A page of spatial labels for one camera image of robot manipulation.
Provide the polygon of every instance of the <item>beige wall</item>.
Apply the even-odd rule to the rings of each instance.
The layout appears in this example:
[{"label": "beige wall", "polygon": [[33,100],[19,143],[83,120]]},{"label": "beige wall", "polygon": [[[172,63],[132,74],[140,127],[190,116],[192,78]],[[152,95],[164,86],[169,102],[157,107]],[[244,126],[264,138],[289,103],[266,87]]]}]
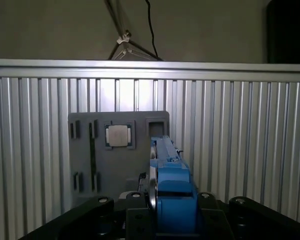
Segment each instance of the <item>beige wall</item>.
[{"label": "beige wall", "polygon": [[[150,2],[163,59],[264,61],[267,0]],[[145,1],[121,0],[120,5],[132,38],[152,51]],[[0,0],[0,58],[103,60],[117,38],[103,0]]]}]

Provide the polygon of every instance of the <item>aluminum panel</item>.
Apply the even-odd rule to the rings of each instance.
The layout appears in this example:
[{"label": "aluminum panel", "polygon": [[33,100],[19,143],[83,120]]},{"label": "aluminum panel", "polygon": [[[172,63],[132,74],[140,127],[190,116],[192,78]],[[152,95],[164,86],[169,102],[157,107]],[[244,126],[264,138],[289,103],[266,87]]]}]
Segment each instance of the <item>aluminum panel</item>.
[{"label": "aluminum panel", "polygon": [[300,66],[34,63],[0,61],[0,239],[71,208],[76,112],[166,110],[200,191],[247,196],[300,222]]}]

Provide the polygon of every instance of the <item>bolt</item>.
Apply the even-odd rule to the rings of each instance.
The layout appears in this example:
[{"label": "bolt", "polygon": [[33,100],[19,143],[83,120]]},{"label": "bolt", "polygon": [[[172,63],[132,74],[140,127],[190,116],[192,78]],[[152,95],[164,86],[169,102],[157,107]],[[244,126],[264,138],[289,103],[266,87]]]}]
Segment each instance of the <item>bolt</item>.
[{"label": "bolt", "polygon": [[240,204],[244,204],[245,203],[245,200],[242,199],[242,198],[237,198],[235,201],[238,202],[238,203],[240,203]]},{"label": "bolt", "polygon": [[106,201],[108,201],[108,198],[106,197],[99,198],[99,203],[105,203]]},{"label": "bolt", "polygon": [[131,32],[129,32],[129,30],[125,30],[125,34],[127,37],[131,37],[131,35],[132,35]]},{"label": "bolt", "polygon": [[207,199],[208,197],[210,197],[210,195],[208,193],[201,193],[201,196],[204,197],[205,199]]}]

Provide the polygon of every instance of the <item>black machine base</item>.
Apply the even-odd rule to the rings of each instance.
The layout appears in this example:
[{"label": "black machine base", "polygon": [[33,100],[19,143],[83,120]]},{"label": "black machine base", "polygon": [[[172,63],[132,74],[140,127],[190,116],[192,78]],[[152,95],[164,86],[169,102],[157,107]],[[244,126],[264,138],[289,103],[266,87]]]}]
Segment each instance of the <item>black machine base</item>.
[{"label": "black machine base", "polygon": [[183,235],[157,232],[148,205],[147,194],[138,191],[117,202],[96,196],[21,240],[300,240],[300,223],[246,197],[225,204],[210,193],[199,193],[197,232]]}]

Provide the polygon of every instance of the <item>black cable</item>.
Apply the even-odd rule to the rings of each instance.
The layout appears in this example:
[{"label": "black cable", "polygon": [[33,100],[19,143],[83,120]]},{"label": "black cable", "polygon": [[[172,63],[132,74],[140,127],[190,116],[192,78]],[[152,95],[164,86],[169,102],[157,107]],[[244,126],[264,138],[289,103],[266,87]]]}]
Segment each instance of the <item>black cable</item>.
[{"label": "black cable", "polygon": [[150,5],[149,0],[145,0],[145,2],[148,5],[148,23],[149,23],[151,36],[152,36],[152,47],[153,47],[153,50],[155,52],[156,57],[159,58],[158,57],[158,52],[157,52],[157,49],[156,49],[156,45],[155,45],[155,34],[154,34],[154,30],[152,29],[152,24],[151,24],[151,5]]},{"label": "black cable", "polygon": [[142,46],[139,45],[138,43],[132,41],[131,39],[130,39],[129,43],[130,43],[132,46],[134,46],[135,48],[137,48],[137,49],[141,50],[142,52],[148,54],[149,56],[153,57],[154,59],[157,59],[157,60],[159,60],[159,61],[162,61],[162,59],[161,59],[160,57],[156,56],[155,54],[153,54],[152,52],[148,51],[147,49],[145,49],[144,47],[142,47]]}]

